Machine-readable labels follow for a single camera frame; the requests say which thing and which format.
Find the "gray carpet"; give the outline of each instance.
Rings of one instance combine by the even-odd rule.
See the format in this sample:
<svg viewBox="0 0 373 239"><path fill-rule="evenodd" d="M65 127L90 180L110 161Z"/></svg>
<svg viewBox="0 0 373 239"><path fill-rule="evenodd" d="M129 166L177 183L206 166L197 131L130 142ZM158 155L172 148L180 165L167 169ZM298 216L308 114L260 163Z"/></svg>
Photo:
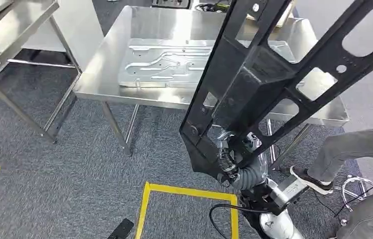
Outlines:
<svg viewBox="0 0 373 239"><path fill-rule="evenodd" d="M116 18L120 3L94 0L103 29ZM72 70L10 64L0 85L33 117L44 124L75 76ZM111 104L121 128L128 128L133 106ZM104 239L123 218L137 223L146 181L202 190L229 191L211 177L193 173L178 127L185 112L141 106L126 157L98 102L78 99L51 145L36 135L0 101L0 238ZM296 129L278 145L284 148ZM309 166L323 140L341 128L319 126L292 152L283 168ZM349 161L337 178L359 169ZM285 175L277 173L276 180ZM339 194L322 198L338 210ZM207 218L216 200L153 192L142 238L220 238ZM312 192L289 207L296 226L308 239L331 236L337 219ZM221 209L216 223L230 232L229 213ZM258 238L240 216L240 238Z"/></svg>

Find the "black plastic frame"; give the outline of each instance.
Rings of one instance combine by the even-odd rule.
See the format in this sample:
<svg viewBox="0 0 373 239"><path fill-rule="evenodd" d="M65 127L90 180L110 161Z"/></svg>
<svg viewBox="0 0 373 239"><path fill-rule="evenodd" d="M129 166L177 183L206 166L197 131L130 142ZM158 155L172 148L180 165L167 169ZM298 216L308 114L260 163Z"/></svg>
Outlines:
<svg viewBox="0 0 373 239"><path fill-rule="evenodd" d="M238 166L244 167L373 70L373 52L365 57L356 57L342 46L344 37L373 9L373 0L355 0L296 64L287 62L268 46L268 37L289 2L232 1L180 128L194 171L215 178L221 173L216 161L217 148L207 137L213 123L234 132L229 146L243 155L244 159ZM252 11L255 3L260 5L257 12ZM259 26L248 48L235 40L246 14L257 19ZM347 70L338 73L338 65L345 65ZM338 82L312 101L297 90L296 85L315 67L329 73ZM208 92L218 99L213 110L203 106ZM273 135L263 135L259 122L285 98L298 105L299 113ZM262 142L254 152L249 152L242 143L250 131Z"/></svg>

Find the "mounting hole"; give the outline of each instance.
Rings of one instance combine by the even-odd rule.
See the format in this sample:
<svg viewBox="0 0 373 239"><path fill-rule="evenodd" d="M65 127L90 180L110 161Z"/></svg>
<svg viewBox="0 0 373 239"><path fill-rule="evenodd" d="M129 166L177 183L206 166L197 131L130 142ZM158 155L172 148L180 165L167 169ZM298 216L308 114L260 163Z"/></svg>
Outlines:
<svg viewBox="0 0 373 239"><path fill-rule="evenodd" d="M260 5L258 5L258 3L253 5L253 11L254 12L258 12L259 9L260 9Z"/></svg>
<svg viewBox="0 0 373 239"><path fill-rule="evenodd" d="M345 65L338 65L336 67L336 71L339 72L340 74L344 73L348 68Z"/></svg>

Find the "screw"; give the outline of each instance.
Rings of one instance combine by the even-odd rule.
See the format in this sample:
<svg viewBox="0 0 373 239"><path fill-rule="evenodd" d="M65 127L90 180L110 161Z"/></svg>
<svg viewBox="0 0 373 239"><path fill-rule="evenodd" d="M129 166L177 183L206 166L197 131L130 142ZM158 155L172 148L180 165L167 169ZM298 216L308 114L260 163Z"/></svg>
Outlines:
<svg viewBox="0 0 373 239"><path fill-rule="evenodd" d="M340 220L340 225L342 225L343 227L346 226L347 224L348 224L347 220L345 220L345 219Z"/></svg>
<svg viewBox="0 0 373 239"><path fill-rule="evenodd" d="M189 128L191 129L191 134L192 135L194 135L194 136L198 135L198 129L194 125L191 125Z"/></svg>
<svg viewBox="0 0 373 239"><path fill-rule="evenodd" d="M260 5L258 5L258 3L253 5L253 11L258 12L259 9L260 9Z"/></svg>

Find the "table leg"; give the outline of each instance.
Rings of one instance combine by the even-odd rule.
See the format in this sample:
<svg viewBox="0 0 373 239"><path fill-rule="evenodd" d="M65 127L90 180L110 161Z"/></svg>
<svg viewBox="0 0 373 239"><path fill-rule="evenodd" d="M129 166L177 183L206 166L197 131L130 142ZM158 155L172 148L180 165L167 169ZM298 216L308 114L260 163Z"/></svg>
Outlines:
<svg viewBox="0 0 373 239"><path fill-rule="evenodd" d="M135 105L134 112L131 116L131 121L129 122L128 134L126 135L126 144L129 144L129 138L131 137L132 130L134 129L135 119L137 118L138 109L140 106L138 104Z"/></svg>
<svg viewBox="0 0 373 239"><path fill-rule="evenodd" d="M277 169L286 156L311 132L314 128L313 124L307 123L304 128L298 133L293 141L284 149L284 151L277 157L276 161L270 166L270 169Z"/></svg>
<svg viewBox="0 0 373 239"><path fill-rule="evenodd" d="M270 119L266 119L267 135L271 136L273 134L272 122ZM270 146L270 165L276 161L276 151L275 145Z"/></svg>
<svg viewBox="0 0 373 239"><path fill-rule="evenodd" d="M101 106L103 108L104 116L110 123L110 127L112 128L113 132L115 133L116 137L118 138L119 143L122 145L123 150L128 156L131 156L131 150L129 150L129 146L126 143L122 131L120 130L118 123L113 117L112 111L110 110L109 104L106 101L101 102Z"/></svg>
<svg viewBox="0 0 373 239"><path fill-rule="evenodd" d="M30 116L28 116L17 104L15 104L5 93L0 89L0 99L4 101L17 115L25 120L36 132L41 136L46 137L51 143L56 142L55 138L46 132L38 123L36 123Z"/></svg>
<svg viewBox="0 0 373 239"><path fill-rule="evenodd" d="M53 16L50 18L50 22L51 22L51 25L53 27L53 29L55 30L56 32L56 35L58 36L59 40L61 41L62 45L64 46L65 48L65 51L67 53L67 56L69 57L69 59L72 61L75 69L77 70L78 72L78 75L77 77L72 81L71 85L68 87L67 91L65 92L64 96L61 98L61 100L59 101L58 105L56 106L55 110L53 111L52 115L49 117L49 119L47 120L45 126L44 126L44 129L46 131L49 130L50 126L52 125L53 121L55 120L56 116L58 115L59 111L62 109L62 106L64 105L65 101L68 99L69 95L71 94L72 92L72 89L74 88L75 84L77 83L77 80L78 78L80 77L81 73L82 73L82 70L78 64L78 62L76 61L68 43L66 42L66 39L65 37L63 36L59 26L56 24L56 21L55 19L53 18Z"/></svg>

